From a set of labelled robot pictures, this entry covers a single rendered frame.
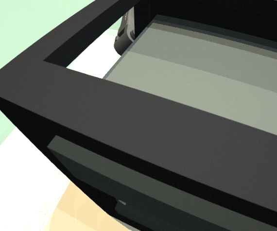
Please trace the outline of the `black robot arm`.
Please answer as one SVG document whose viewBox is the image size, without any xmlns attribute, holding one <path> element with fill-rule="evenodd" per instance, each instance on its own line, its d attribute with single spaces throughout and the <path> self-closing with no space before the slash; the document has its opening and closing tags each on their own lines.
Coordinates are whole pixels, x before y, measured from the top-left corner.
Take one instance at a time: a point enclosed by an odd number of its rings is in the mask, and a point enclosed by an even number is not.
<svg viewBox="0 0 277 231">
<path fill-rule="evenodd" d="M 114 41 L 114 49 L 120 56 L 135 40 L 134 7 L 122 16 L 121 25 Z"/>
</svg>

